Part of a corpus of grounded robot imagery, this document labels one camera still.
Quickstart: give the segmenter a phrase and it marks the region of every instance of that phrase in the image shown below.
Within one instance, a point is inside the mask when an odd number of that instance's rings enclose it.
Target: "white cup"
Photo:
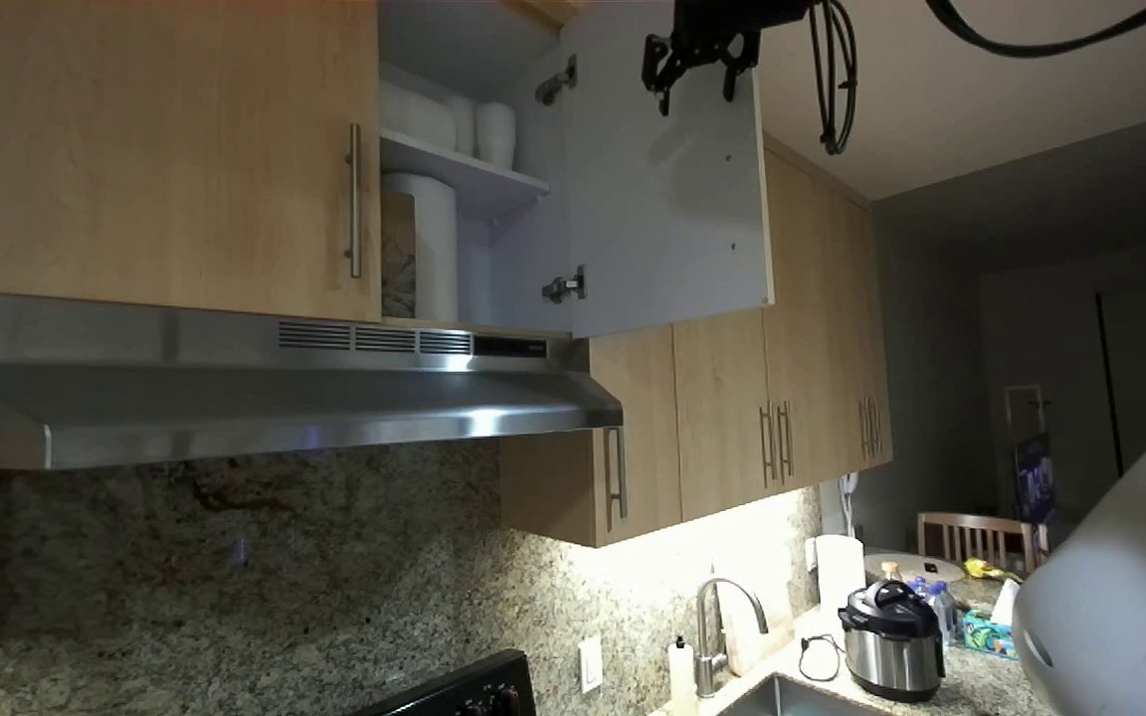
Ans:
[[[443,99],[406,86],[397,78],[384,78],[384,126],[404,133],[419,144],[454,148],[454,114]]]
[[[516,162],[516,110],[510,103],[476,103],[476,158]]]
[[[476,103],[467,95],[450,95],[447,107],[454,114],[454,151],[476,154]]]

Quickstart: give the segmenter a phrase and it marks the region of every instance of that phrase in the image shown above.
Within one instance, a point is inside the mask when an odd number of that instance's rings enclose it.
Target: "stainless steel range hood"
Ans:
[[[621,426],[580,342],[0,294],[0,469]]]

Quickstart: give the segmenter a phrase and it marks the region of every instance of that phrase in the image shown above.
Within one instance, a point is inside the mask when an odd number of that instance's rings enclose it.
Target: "cabinet handle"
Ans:
[[[629,516],[624,436],[605,431],[605,516],[610,529]]]
[[[762,457],[763,457],[763,487],[778,487],[778,423],[774,411],[762,406]]]
[[[361,280],[361,125],[350,125],[350,151],[348,151],[348,202],[350,202],[350,215],[348,215],[348,262],[350,262],[350,280]]]
[[[796,473],[796,423],[789,412],[789,403],[778,406],[778,423],[780,423],[780,480]]]
[[[857,440],[858,440],[858,455],[869,451],[869,434],[865,434],[865,396],[857,396]]]

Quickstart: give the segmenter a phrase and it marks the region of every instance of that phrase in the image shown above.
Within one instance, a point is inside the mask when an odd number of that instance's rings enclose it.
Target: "power outlet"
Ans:
[[[580,679],[580,692],[593,692],[605,685],[605,646],[600,638],[587,638],[579,646],[579,679]]]

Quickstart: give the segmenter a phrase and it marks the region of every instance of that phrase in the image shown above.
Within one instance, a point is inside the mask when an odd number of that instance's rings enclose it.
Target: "chair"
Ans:
[[[1034,573],[1044,562],[1032,522],[987,514],[921,514],[921,554],[942,562],[983,558],[1007,573]]]

